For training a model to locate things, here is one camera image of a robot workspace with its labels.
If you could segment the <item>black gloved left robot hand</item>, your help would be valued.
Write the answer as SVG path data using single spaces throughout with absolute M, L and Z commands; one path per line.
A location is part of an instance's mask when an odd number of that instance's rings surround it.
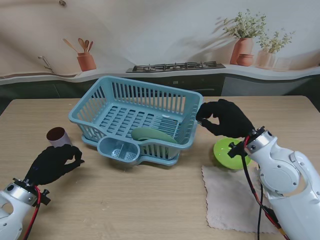
M 76 146 L 49 146 L 33 161 L 24 181 L 31 186 L 47 185 L 79 167 L 82 152 Z

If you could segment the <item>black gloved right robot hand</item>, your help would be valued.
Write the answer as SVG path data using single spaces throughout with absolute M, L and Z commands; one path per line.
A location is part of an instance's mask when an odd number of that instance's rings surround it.
M 235 103 L 222 98 L 203 103 L 195 119 L 215 136 L 245 138 L 255 129 Z

